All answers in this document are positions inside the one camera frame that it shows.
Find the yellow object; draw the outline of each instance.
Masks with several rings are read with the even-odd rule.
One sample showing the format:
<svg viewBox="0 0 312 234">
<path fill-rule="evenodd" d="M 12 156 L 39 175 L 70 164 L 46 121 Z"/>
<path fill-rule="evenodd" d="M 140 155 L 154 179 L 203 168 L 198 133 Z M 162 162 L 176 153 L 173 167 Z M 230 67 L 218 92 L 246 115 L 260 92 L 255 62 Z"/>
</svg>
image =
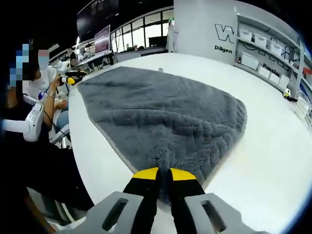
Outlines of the yellow object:
<svg viewBox="0 0 312 234">
<path fill-rule="evenodd" d="M 132 178 L 155 180 L 157 171 L 158 171 L 158 167 L 142 170 L 142 171 L 135 173 Z"/>
<path fill-rule="evenodd" d="M 74 80 L 73 78 L 69 77 L 69 78 L 67 79 L 67 83 L 68 83 L 68 84 L 74 84 L 74 83 L 75 83 L 75 80 Z"/>
<path fill-rule="evenodd" d="M 196 179 L 196 177 L 192 173 L 175 168 L 170 168 L 170 170 L 174 181 Z"/>
</svg>

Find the white shirt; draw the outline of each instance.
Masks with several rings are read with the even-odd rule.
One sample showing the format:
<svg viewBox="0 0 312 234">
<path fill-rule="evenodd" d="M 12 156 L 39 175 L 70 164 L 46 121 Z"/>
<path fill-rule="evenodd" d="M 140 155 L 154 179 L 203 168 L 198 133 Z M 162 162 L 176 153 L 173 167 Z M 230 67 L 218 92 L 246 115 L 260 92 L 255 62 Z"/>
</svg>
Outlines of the white shirt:
<svg viewBox="0 0 312 234">
<path fill-rule="evenodd" d="M 57 75 L 57 70 L 51 66 L 48 66 L 45 71 L 40 70 L 40 73 L 40 79 L 29 81 L 27 94 L 36 100 L 44 101 L 47 97 L 47 91 L 49 90 L 50 83 Z M 53 117 L 54 123 L 56 123 L 60 113 L 61 110 L 55 110 Z"/>
</svg>

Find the hand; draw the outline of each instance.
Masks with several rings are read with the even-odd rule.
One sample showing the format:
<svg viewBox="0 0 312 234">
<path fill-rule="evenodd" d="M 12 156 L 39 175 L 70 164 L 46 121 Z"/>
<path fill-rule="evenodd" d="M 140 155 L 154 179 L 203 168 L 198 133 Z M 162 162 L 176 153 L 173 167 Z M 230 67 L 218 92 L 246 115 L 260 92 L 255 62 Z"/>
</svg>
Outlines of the hand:
<svg viewBox="0 0 312 234">
<path fill-rule="evenodd" d="M 56 87 L 59 87 L 59 79 L 60 79 L 60 76 L 57 75 L 56 77 L 54 77 L 54 79 L 51 81 L 50 83 L 50 87 L 52 88 L 56 88 Z"/>
<path fill-rule="evenodd" d="M 55 103 L 54 108 L 62 110 L 66 108 L 66 106 L 67 106 L 66 101 L 62 101 L 62 102 Z"/>
</svg>

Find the computer monitor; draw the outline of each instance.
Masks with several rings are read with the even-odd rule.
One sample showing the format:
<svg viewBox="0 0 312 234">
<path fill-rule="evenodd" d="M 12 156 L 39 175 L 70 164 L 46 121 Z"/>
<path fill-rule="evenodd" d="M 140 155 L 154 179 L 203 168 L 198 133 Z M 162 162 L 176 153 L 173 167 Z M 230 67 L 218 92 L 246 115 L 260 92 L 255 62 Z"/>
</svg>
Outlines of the computer monitor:
<svg viewBox="0 0 312 234">
<path fill-rule="evenodd" d="M 167 37 L 153 37 L 149 38 L 150 47 L 165 47 L 167 44 Z"/>
<path fill-rule="evenodd" d="M 96 54 L 110 51 L 110 32 L 111 26 L 108 25 L 94 36 Z"/>
</svg>

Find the face mask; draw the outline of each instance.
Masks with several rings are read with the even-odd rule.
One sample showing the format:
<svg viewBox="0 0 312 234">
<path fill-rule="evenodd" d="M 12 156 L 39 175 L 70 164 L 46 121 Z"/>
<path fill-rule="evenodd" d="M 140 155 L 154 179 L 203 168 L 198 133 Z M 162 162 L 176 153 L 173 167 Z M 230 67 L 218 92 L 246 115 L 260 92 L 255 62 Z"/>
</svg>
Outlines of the face mask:
<svg viewBox="0 0 312 234">
<path fill-rule="evenodd" d="M 38 57 L 38 63 L 42 71 L 46 70 L 49 65 L 49 57 Z"/>
</svg>

